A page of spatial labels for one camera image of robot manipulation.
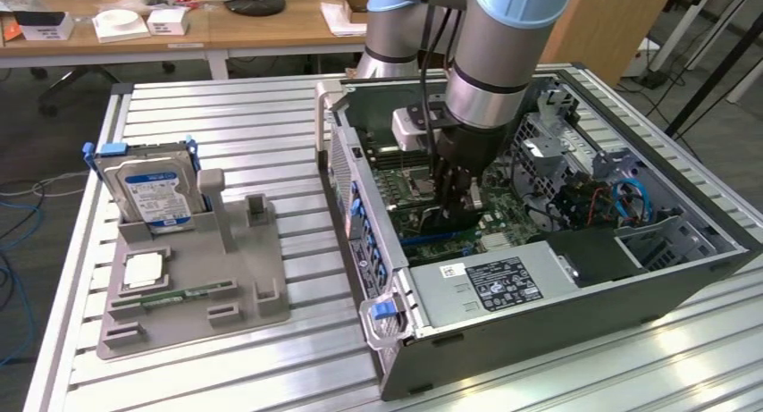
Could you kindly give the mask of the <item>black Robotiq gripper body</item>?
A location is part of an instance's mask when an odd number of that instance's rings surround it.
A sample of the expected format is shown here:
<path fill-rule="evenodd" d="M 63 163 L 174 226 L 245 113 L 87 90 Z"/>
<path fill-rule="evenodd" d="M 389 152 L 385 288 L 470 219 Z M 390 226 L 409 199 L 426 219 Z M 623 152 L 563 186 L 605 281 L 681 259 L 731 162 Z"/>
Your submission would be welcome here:
<path fill-rule="evenodd" d="M 506 125 L 485 129 L 458 123 L 443 128 L 437 140 L 437 174 L 462 169 L 482 176 L 498 157 L 506 134 Z"/>

